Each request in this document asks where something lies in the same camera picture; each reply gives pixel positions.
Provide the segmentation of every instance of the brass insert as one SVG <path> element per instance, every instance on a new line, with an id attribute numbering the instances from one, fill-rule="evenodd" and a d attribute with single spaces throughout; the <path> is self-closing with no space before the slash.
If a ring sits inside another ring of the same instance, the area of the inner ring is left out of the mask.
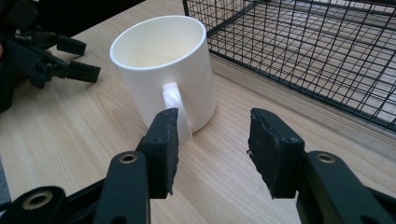
<path id="1" fill-rule="evenodd" d="M 40 191 L 27 198 L 23 202 L 22 207 L 25 210 L 37 209 L 49 203 L 52 197 L 52 192 L 48 190 Z"/>
<path id="2" fill-rule="evenodd" d="M 127 154 L 120 158 L 121 163 L 131 163 L 137 160 L 137 156 L 134 154 Z"/>
<path id="3" fill-rule="evenodd" d="M 334 157 L 331 155 L 328 155 L 328 154 L 320 153 L 317 155 L 317 158 L 319 161 L 322 161 L 325 163 L 335 163 Z"/>

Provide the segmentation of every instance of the wood grain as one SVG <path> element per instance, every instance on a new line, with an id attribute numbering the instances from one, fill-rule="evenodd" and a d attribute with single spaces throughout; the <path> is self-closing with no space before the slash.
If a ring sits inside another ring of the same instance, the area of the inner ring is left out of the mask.
<path id="1" fill-rule="evenodd" d="M 88 44 L 77 60 L 102 67 L 97 83 L 54 78 L 43 90 L 28 83 L 16 90 L 13 106 L 0 115 L 13 199 L 48 185 L 76 192 L 104 178 L 113 156 L 135 149 L 147 128 L 108 50 L 124 29 L 167 14 L 183 14 L 181 1 L 147 0 L 77 35 Z M 252 107 L 278 114 L 307 151 L 341 157 L 363 184 L 396 197 L 395 134 L 215 56 L 212 65 L 217 111 L 180 145 L 174 195 L 151 200 L 152 223 L 300 223 L 295 200 L 272 200 L 246 154 Z"/>

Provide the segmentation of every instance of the mug handle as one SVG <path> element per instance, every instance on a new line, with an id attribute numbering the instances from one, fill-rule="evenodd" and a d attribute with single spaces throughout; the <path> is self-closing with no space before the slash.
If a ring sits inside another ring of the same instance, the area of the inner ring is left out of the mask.
<path id="1" fill-rule="evenodd" d="M 181 101 L 180 91 L 176 82 L 171 82 L 163 85 L 163 101 L 166 108 L 178 108 L 177 116 L 177 132 L 180 142 L 188 142 L 192 139 L 192 132 L 189 121 L 187 120 L 186 111 L 184 110 L 183 102 Z"/>

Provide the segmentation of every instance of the black clamp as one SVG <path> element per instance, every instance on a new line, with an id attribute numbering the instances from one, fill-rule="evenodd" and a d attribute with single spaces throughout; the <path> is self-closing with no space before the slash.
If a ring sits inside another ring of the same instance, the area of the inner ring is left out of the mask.
<path id="1" fill-rule="evenodd" d="M 0 111 L 12 104 L 15 84 L 19 73 L 30 78 L 30 83 L 44 88 L 52 77 L 71 78 L 95 83 L 100 67 L 78 62 L 65 62 L 46 49 L 83 56 L 86 44 L 76 39 L 42 31 L 32 25 L 36 15 L 31 0 L 5 0 L 0 3 L 0 43 L 3 56 L 0 60 Z"/>
<path id="2" fill-rule="evenodd" d="M 304 140 L 276 114 L 253 108 L 247 154 L 273 198 L 297 198 L 309 223 L 396 223 L 396 199 L 367 188 L 337 156 L 304 151 Z"/>
<path id="3" fill-rule="evenodd" d="M 135 150 L 113 157 L 105 179 L 69 196 L 54 186 L 32 189 L 4 204 L 0 224 L 150 223 L 149 200 L 172 194 L 177 154 L 171 108 L 157 114 Z"/>

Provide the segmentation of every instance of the mug rim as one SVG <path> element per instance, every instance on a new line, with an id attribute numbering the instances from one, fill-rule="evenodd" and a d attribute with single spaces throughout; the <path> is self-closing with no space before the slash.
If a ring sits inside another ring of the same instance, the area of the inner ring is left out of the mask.
<path id="1" fill-rule="evenodd" d="M 123 35 L 128 33 L 130 30 L 134 29 L 136 26 L 142 25 L 142 24 L 144 24 L 146 22 L 150 22 L 150 21 L 160 20 L 160 19 L 163 19 L 163 18 L 183 18 L 183 19 L 195 21 L 196 23 L 198 23 L 199 26 L 202 28 L 202 32 L 203 32 L 203 34 L 201 36 L 201 39 L 199 40 L 198 44 L 193 49 L 191 49 L 188 53 L 184 54 L 182 57 L 180 57 L 178 59 L 175 59 L 175 60 L 173 60 L 171 62 L 168 62 L 168 63 L 162 63 L 162 64 L 158 64 L 158 65 L 153 65 L 153 66 L 145 66 L 145 67 L 131 66 L 131 65 L 126 65 L 124 63 L 120 63 L 116 59 L 116 57 L 114 56 L 114 48 L 115 48 L 115 45 L 117 44 L 117 42 L 119 41 L 119 39 L 122 38 Z M 206 28 L 200 21 L 196 20 L 195 18 L 188 17 L 188 16 L 182 16 L 182 15 L 161 16 L 161 17 L 152 18 L 152 19 L 149 19 L 149 20 L 146 20 L 146 21 L 141 21 L 138 24 L 126 29 L 121 34 L 119 34 L 117 36 L 117 38 L 111 44 L 111 47 L 110 47 L 110 59 L 117 66 L 119 66 L 121 68 L 124 68 L 124 69 L 127 69 L 127 70 L 148 71 L 148 70 L 161 69 L 161 68 L 167 67 L 169 65 L 178 63 L 178 62 L 190 57 L 196 50 L 198 50 L 198 48 L 200 48 L 203 45 L 203 42 L 205 40 L 206 40 Z"/>

